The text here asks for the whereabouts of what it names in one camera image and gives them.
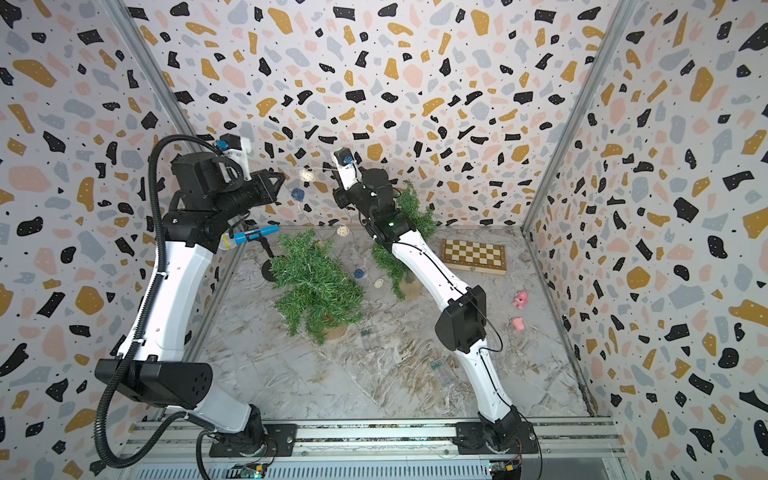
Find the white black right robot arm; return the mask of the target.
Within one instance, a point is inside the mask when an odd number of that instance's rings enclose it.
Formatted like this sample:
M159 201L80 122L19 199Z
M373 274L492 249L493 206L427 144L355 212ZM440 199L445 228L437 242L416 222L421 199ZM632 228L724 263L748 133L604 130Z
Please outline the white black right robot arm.
M524 419L505 392L488 346L486 294L462 281L438 258L407 215L396 206L386 171L360 171L349 163L337 167L333 195L341 208L354 207L374 242L404 263L441 309L435 325L440 342L458 358L478 405L481 439L490 450L519 449Z

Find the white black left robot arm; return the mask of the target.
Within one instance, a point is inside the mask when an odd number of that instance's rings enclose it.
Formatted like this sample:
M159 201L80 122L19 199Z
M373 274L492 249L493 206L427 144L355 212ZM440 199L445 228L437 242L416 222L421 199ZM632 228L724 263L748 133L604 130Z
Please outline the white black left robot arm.
M259 409L216 385L210 365L184 359L195 296L231 219L274 202L285 180L279 172L250 171L247 157L240 147L179 155L171 162L179 189L155 227L157 260L148 291L130 337L95 368L106 388L97 407L94 441L110 467L137 463L176 419L201 426L237 454L254 454L267 442ZM107 439L115 393L174 411L130 457L119 457Z

